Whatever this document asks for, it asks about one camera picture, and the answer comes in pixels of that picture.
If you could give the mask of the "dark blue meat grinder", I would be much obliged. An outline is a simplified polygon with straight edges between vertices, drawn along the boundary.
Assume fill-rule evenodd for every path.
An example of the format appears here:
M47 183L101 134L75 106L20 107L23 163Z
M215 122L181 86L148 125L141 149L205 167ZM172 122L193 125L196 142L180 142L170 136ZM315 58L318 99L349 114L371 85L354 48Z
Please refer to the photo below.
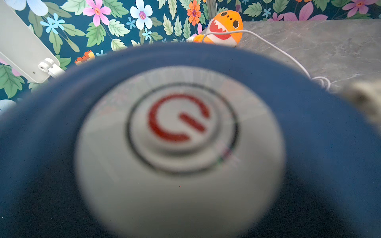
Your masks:
M1 114L3 238L380 235L380 134L251 52L111 53Z

